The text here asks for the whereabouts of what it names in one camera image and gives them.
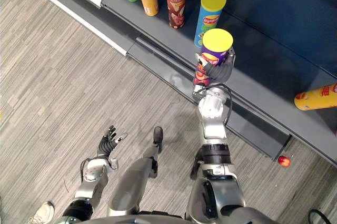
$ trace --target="floor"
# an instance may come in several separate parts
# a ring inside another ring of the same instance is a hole
[[[55,221],[80,185],[80,162],[94,156],[110,124],[129,136],[115,149],[120,170],[93,218],[105,215],[118,179],[156,125],[165,143],[141,209],[183,215],[199,147],[194,105],[48,0],[0,5],[3,224],[24,223],[46,200]],[[307,223],[318,208],[337,223],[337,169],[315,152],[293,140],[285,151],[292,165],[283,168],[231,132],[228,142],[248,206],[280,223]]]

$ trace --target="white shoe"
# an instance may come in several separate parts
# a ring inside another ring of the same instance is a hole
[[[43,203],[35,215],[27,220],[26,224],[47,224],[52,220],[53,216],[54,206],[48,201]]]

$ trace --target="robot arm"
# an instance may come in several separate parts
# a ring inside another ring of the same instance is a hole
[[[93,210],[100,203],[102,192],[108,182],[108,172],[118,170],[117,159],[109,159],[109,155],[117,144],[126,137],[117,139],[114,126],[104,134],[97,150],[97,156],[85,159],[81,164],[81,185],[63,216],[56,224],[74,224],[89,220]]]

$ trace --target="blue chip canister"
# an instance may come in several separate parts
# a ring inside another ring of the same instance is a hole
[[[198,23],[196,26],[194,44],[201,48],[202,38],[207,30],[216,27],[226,0],[201,0]]]

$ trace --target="gray shelf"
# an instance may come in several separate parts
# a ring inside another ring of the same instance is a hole
[[[158,1],[160,12],[154,17],[144,14],[141,1],[102,0],[102,6],[154,41],[158,49],[169,52],[190,72],[195,67],[193,53],[199,51],[193,38],[200,0],[187,0],[186,23],[180,30],[168,26],[166,0]],[[337,109],[300,111],[293,103],[297,93],[337,79],[225,11],[218,27],[234,37],[237,59],[228,86],[235,96],[337,165]]]

